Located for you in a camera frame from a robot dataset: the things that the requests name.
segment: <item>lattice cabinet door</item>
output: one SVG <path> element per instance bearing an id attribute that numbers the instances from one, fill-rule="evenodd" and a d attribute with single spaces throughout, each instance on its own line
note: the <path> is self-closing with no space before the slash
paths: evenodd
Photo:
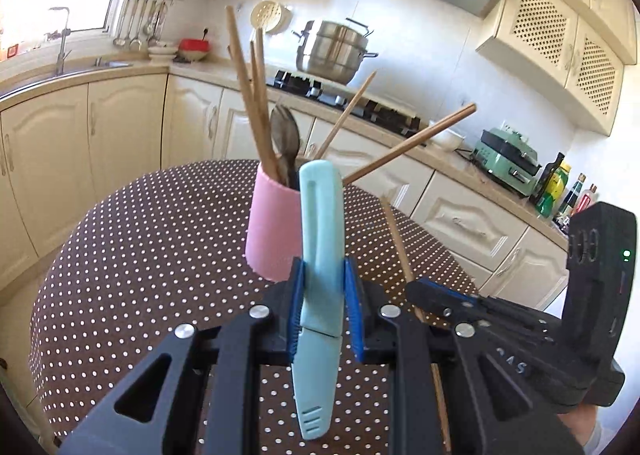
<path id="1" fill-rule="evenodd" d="M 580 18 L 567 90 L 578 99 L 597 125 L 611 133 L 618 109 L 624 65 L 611 48 Z"/>
<path id="2" fill-rule="evenodd" d="M 497 37 L 564 85 L 577 24 L 562 0 L 506 0 Z"/>

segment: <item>brown tablecloth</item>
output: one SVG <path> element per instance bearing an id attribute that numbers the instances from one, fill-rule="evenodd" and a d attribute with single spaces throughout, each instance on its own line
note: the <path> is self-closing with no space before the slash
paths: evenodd
<path id="1" fill-rule="evenodd" d="M 256 161 L 207 161 L 145 175 L 78 225 L 31 317 L 31 372 L 59 437 L 173 327 L 218 326 L 260 301 L 270 282 L 244 259 L 256 167 Z M 389 300 L 404 306 L 402 271 L 378 200 L 350 186 L 344 206 L 346 248 L 360 276 L 383 284 Z M 394 212 L 416 276 L 475 291 L 440 242 Z M 300 437 L 289 369 L 262 368 L 262 451 L 386 453 L 386 367 L 357 364 L 349 343 L 347 336 L 334 422 L 317 441 Z"/>

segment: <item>utensil holder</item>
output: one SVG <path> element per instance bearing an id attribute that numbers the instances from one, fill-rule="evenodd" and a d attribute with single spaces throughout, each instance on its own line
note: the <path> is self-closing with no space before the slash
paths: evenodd
<path id="1" fill-rule="evenodd" d="M 244 256 L 262 278 L 289 278 L 295 257 L 302 257 L 300 192 L 268 177 L 258 165 Z"/>

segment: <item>drawer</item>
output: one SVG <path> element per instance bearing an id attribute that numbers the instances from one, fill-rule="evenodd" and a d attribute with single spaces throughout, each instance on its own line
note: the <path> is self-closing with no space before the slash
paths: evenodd
<path id="1" fill-rule="evenodd" d="M 451 251 L 495 271 L 527 225 L 451 180 L 433 175 L 412 218 Z"/>
<path id="2" fill-rule="evenodd" d="M 543 310 L 567 285 L 565 265 L 566 252 L 529 228 L 480 294 Z"/>
<path id="3" fill-rule="evenodd" d="M 481 265 L 477 265 L 474 261 L 468 260 L 457 253 L 451 252 L 451 256 L 456 259 L 460 267 L 465 273 L 471 277 L 476 289 L 480 289 L 493 273 L 488 269 L 484 269 Z"/>
<path id="4" fill-rule="evenodd" d="M 332 124 L 316 119 L 306 149 L 307 157 L 313 156 L 332 127 Z M 335 134 L 324 159 L 334 163 L 344 177 L 388 150 L 380 143 L 342 129 Z M 421 162 L 400 156 L 358 179 L 354 184 L 373 195 L 386 195 L 393 206 L 405 215 L 411 215 L 432 174 L 433 170 Z"/>

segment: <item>metal spoon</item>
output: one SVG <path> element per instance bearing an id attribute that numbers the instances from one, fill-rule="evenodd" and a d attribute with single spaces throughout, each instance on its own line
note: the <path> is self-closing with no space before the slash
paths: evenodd
<path id="1" fill-rule="evenodd" d="M 296 157 L 300 149 L 300 131 L 291 111 L 283 105 L 276 105 L 271 112 L 271 137 L 276 148 L 282 155 L 283 168 L 289 187 L 293 190 L 300 188 L 298 172 L 296 171 Z"/>
<path id="2" fill-rule="evenodd" d="M 158 10 L 156 10 L 156 5 L 158 1 L 154 0 L 151 2 L 151 9 L 149 10 L 149 18 L 146 20 L 145 27 L 142 28 L 142 32 L 147 36 L 151 36 L 154 34 L 154 27 L 156 26 L 156 18 L 158 18 Z"/>
<path id="3" fill-rule="evenodd" d="M 125 41 L 124 38 L 121 37 L 122 29 L 124 28 L 124 21 L 127 18 L 127 11 L 129 10 L 129 3 L 131 0 L 127 0 L 124 4 L 124 10 L 122 12 L 122 20 L 120 21 L 120 29 L 118 30 L 118 34 L 113 39 L 113 45 L 116 47 L 124 47 Z"/>
<path id="4" fill-rule="evenodd" d="M 131 19 L 129 21 L 129 30 L 127 31 L 127 37 L 124 39 L 124 44 L 122 45 L 122 47 L 127 47 L 127 45 L 131 43 L 131 29 L 133 29 L 133 21 L 136 18 L 136 11 L 138 10 L 139 3 L 140 0 L 136 0 L 133 3 L 133 11 L 131 12 Z"/>
<path id="5" fill-rule="evenodd" d="M 129 48 L 133 46 L 137 46 L 138 50 L 142 48 L 142 40 L 140 40 L 140 30 L 142 29 L 142 22 L 144 22 L 146 5 L 148 4 L 148 2 L 149 0 L 144 0 L 144 2 L 142 2 L 142 11 L 140 12 L 140 19 L 138 21 L 138 32 L 136 33 L 136 37 L 129 44 Z"/>

